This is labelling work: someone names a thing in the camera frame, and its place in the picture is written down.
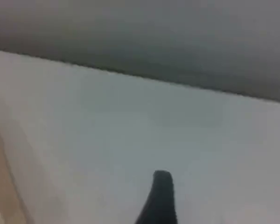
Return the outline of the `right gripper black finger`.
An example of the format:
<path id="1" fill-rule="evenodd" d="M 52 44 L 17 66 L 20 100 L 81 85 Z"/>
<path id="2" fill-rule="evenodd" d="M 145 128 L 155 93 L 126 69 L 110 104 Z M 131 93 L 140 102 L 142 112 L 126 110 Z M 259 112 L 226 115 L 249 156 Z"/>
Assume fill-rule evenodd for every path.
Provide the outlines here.
<path id="1" fill-rule="evenodd" d="M 174 183 L 170 172 L 156 170 L 137 224 L 177 224 Z"/>

